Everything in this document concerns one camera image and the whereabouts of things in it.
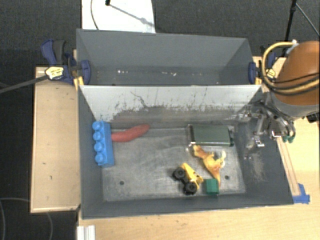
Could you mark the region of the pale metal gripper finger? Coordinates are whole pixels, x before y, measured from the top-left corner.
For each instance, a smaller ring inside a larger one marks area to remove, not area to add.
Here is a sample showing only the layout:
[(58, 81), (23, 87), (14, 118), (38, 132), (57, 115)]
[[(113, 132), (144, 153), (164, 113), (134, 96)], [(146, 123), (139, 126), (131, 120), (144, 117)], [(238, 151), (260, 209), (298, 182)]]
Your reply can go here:
[(253, 155), (258, 153), (264, 147), (265, 144), (261, 141), (259, 136), (251, 137), (245, 145), (243, 158), (245, 160), (252, 160)]
[(252, 118), (252, 106), (245, 105), (236, 113), (237, 122), (249, 122)]

